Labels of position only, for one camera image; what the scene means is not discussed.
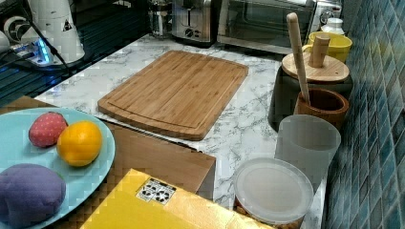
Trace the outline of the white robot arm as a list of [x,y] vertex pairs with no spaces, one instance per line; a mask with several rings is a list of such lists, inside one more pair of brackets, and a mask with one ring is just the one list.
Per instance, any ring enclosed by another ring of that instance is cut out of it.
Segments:
[[85,56],[69,0],[1,0],[11,49],[37,67],[70,67]]

